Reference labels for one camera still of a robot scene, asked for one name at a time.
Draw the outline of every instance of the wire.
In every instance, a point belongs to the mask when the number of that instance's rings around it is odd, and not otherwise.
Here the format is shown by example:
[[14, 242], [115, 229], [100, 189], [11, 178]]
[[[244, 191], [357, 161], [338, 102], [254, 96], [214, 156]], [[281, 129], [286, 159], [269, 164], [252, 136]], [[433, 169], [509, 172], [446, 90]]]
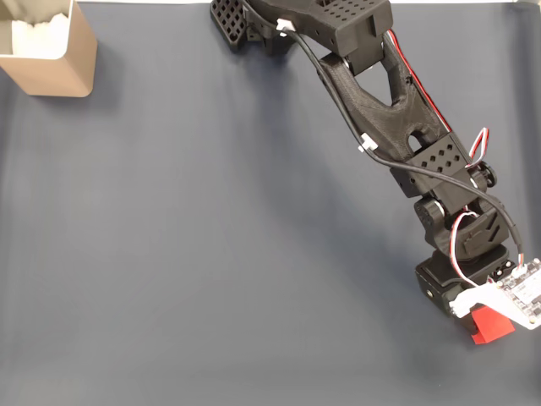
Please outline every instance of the wire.
[[458, 265], [458, 261], [456, 260], [456, 235], [458, 234], [458, 227], [460, 226], [460, 222], [466, 216], [472, 216], [477, 218], [478, 214], [473, 211], [464, 211], [460, 216], [456, 218], [451, 228], [451, 236], [449, 237], [449, 258], [451, 258], [451, 264], [453, 265], [453, 268], [455, 268], [458, 276], [476, 288], [478, 285], [470, 278], [466, 277], [466, 275], [464, 275], [464, 273], [460, 269], [460, 265]]
[[477, 161], [468, 163], [466, 165], [466, 168], [477, 166], [484, 159], [484, 156], [487, 153], [487, 149], [489, 147], [489, 129], [487, 129], [486, 127], [481, 130], [481, 132], [473, 142], [472, 149], [470, 150], [470, 158], [473, 159], [473, 157], [477, 153], [479, 145], [481, 145], [481, 155], [479, 156]]
[[[259, 18], [261, 21], [260, 23], [263, 25], [266, 25], [269, 28], [272, 28], [273, 30], [276, 29], [276, 25], [270, 23], [269, 21], [266, 21], [263, 19], [255, 10], [254, 8], [247, 2], [247, 0], [241, 0], [243, 3], [243, 6], [252, 14], [254, 14], [256, 17]], [[342, 100], [342, 97], [340, 96], [338, 89], [336, 88], [335, 84], [332, 82], [329, 75], [326, 73], [326, 71], [323, 69], [323, 66], [321, 66], [321, 63], [319, 59], [314, 54], [314, 51], [309, 47], [309, 45], [306, 43], [306, 41], [295, 31], [291, 30], [284, 30], [284, 33], [286, 33], [288, 36], [290, 36], [306, 53], [308, 59], [310, 62], [314, 65], [318, 75], [320, 76], [320, 79], [325, 84], [327, 90], [329, 91], [329, 94], [331, 95], [331, 98], [333, 102], [338, 107], [338, 110], [340, 111], [340, 114], [343, 116], [344, 120], [346, 121], [347, 127], [352, 132], [353, 136], [355, 137], [355, 140], [362, 145], [363, 139], [361, 137], [361, 134], [359, 133], [357, 126], [353, 122], [347, 107]], [[475, 189], [473, 186], [470, 186], [469, 184], [466, 184], [458, 179], [452, 178], [451, 176], [444, 175], [443, 173], [438, 173], [435, 171], [431, 171], [429, 169], [425, 169], [423, 167], [415, 167], [413, 165], [402, 163], [402, 162], [395, 162], [389, 159], [386, 159], [384, 157], [381, 157], [377, 154], [375, 154], [372, 150], [369, 148], [365, 150], [366, 155], [368, 155], [372, 160], [378, 162], [381, 165], [384, 165], [386, 167], [393, 167], [395, 169], [399, 169], [406, 172], [413, 172], [413, 173], [419, 173], [424, 176], [429, 176], [431, 178], [436, 178], [438, 180], [441, 180], [443, 182], [447, 182], [448, 184], [454, 184], [456, 187], [466, 190], [467, 192], [472, 193], [473, 195], [476, 195], [477, 197], [486, 200], [491, 206], [493, 206], [499, 214], [504, 219], [505, 223], [507, 224], [507, 227], [509, 228], [509, 233], [511, 234], [511, 237], [513, 238], [513, 241], [516, 244], [516, 247], [518, 249], [518, 252], [522, 254], [522, 238], [520, 235], [520, 232], [518, 231], [518, 228], [516, 227], [516, 224], [513, 222], [511, 216], [507, 213], [505, 210], [505, 207], [494, 197], [487, 195], [482, 190]]]
[[398, 51], [398, 54], [400, 55], [400, 58], [406, 64], [407, 70], [409, 70], [409, 73], [412, 75], [413, 79], [417, 83], [417, 86], [421, 90], [421, 93], [423, 93], [424, 98], [429, 103], [429, 105], [432, 107], [432, 109], [434, 110], [436, 115], [440, 118], [441, 122], [443, 123], [443, 125], [445, 126], [447, 131], [451, 132], [452, 131], [451, 126], [449, 125], [449, 123], [447, 123], [447, 120], [445, 120], [445, 117], [443, 117], [443, 114], [440, 112], [440, 110], [435, 105], [432, 98], [429, 96], [427, 91], [424, 89], [424, 86], [421, 84], [421, 80], [419, 80], [419, 77], [415, 74], [415, 72], [413, 72], [412, 66], [409, 64], [406, 57], [404, 56], [404, 53], [402, 52], [402, 49], [400, 48], [400, 44], [398, 43], [398, 39], [396, 38], [395, 32], [393, 30], [388, 30], [387, 33], [389, 34], [389, 37], [391, 38], [391, 42], [393, 43], [396, 50]]

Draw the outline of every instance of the hole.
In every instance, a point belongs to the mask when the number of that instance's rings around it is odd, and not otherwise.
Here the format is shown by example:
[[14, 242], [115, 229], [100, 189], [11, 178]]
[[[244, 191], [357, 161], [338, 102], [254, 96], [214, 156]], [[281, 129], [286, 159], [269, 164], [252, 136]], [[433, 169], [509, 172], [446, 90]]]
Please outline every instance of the hole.
[[413, 152], [417, 152], [422, 148], [421, 143], [418, 140], [419, 135], [416, 133], [417, 131], [412, 133], [407, 139], [407, 143]]
[[490, 219], [489, 226], [487, 227], [487, 230], [490, 230], [492, 226], [494, 226], [494, 223], [496, 222], [496, 218], [498, 218], [498, 214], [494, 214], [494, 216]]
[[366, 69], [356, 78], [360, 86], [386, 106], [392, 104], [389, 75], [381, 63]]
[[489, 242], [492, 243], [495, 238], [496, 238], [496, 235], [498, 235], [498, 232], [500, 231], [500, 226], [496, 227], [496, 229], [494, 230], [494, 232], [492, 233], [492, 235], [490, 236], [489, 238]]

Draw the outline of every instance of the red block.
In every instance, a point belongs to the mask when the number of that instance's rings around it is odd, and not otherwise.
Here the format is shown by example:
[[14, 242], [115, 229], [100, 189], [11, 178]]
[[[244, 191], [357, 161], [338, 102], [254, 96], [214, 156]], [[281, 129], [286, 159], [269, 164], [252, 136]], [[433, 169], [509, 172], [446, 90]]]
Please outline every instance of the red block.
[[497, 311], [483, 306], [472, 312], [479, 332], [472, 336], [476, 344], [488, 344], [515, 331], [511, 321]]

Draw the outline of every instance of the red and white wire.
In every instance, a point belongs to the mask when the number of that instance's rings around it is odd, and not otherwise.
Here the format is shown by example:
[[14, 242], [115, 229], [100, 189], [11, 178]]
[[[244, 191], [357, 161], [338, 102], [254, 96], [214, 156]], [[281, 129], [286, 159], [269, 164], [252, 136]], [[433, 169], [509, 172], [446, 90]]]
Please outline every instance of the red and white wire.
[[456, 235], [458, 234], [458, 227], [460, 226], [462, 219], [466, 216], [478, 217], [478, 214], [473, 211], [464, 211], [456, 218], [455, 222], [453, 223], [453, 227], [451, 228], [451, 236], [449, 238], [449, 257], [451, 258], [451, 264], [453, 265], [453, 268], [455, 268], [458, 276], [476, 288], [478, 285], [469, 277], [464, 275], [462, 269], [460, 269], [460, 265], [458, 265], [458, 261], [456, 260]]
[[479, 155], [479, 158], [472, 163], [468, 163], [466, 165], [466, 168], [475, 167], [484, 159], [484, 156], [487, 154], [487, 148], [489, 147], [489, 129], [487, 129], [486, 127], [481, 130], [481, 132], [475, 139], [475, 142], [473, 142], [472, 149], [470, 150], [470, 158], [473, 159], [480, 145], [481, 154]]
[[400, 58], [402, 59], [404, 64], [406, 64], [407, 70], [409, 70], [409, 73], [411, 74], [411, 76], [415, 80], [415, 83], [417, 83], [417, 86], [418, 86], [419, 90], [421, 91], [421, 93], [423, 93], [424, 99], [432, 107], [432, 109], [434, 110], [434, 112], [436, 113], [436, 115], [438, 116], [440, 121], [443, 123], [445, 129], [447, 129], [447, 131], [451, 132], [452, 131], [451, 126], [449, 125], [449, 123], [447, 123], [447, 120], [445, 120], [445, 117], [443, 117], [443, 114], [441, 114], [438, 107], [435, 105], [433, 100], [430, 98], [429, 94], [424, 89], [423, 85], [421, 84], [421, 81], [419, 80], [419, 77], [415, 74], [415, 72], [413, 72], [412, 66], [409, 64], [406, 57], [404, 56], [404, 54], [402, 52], [402, 49], [400, 48], [400, 45], [398, 44], [398, 39], [396, 38], [396, 34], [394, 33], [393, 30], [388, 30], [387, 34], [391, 38], [391, 42], [395, 46], [396, 50], [398, 51], [398, 54], [400, 55]]

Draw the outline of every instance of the red object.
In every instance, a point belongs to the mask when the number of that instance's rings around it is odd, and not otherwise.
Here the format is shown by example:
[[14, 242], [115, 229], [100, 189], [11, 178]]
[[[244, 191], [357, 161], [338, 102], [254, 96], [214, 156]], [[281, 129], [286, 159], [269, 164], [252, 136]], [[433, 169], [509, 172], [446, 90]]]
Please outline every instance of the red object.
[[452, 131], [451, 126], [447, 123], [447, 121], [445, 120], [445, 117], [443, 117], [443, 114], [441, 114], [440, 110], [438, 110], [438, 107], [436, 107], [436, 105], [434, 104], [434, 102], [430, 98], [429, 94], [424, 89], [423, 85], [421, 84], [421, 81], [419, 80], [419, 78], [417, 77], [415, 72], [413, 72], [413, 69], [412, 69], [411, 65], [409, 64], [409, 62], [407, 61], [406, 57], [402, 53], [402, 49], [400, 48], [400, 45], [398, 44], [398, 39], [396, 38], [395, 32], [393, 30], [389, 30], [388, 32], [389, 32], [389, 35], [391, 36], [392, 40], [395, 43], [395, 48], [398, 51], [398, 53], [400, 54], [400, 58], [402, 58], [402, 61], [407, 66], [407, 70], [409, 70], [409, 73], [412, 74], [413, 79], [415, 80], [415, 82], [417, 82], [417, 86], [419, 87], [419, 89], [423, 93], [424, 98], [429, 103], [429, 105], [434, 109], [434, 112], [438, 115], [438, 117], [440, 118], [440, 120], [444, 124], [447, 131]]
[[491, 343], [515, 331], [507, 317], [487, 306], [474, 310], [472, 317], [479, 329], [479, 332], [472, 336], [477, 345]]

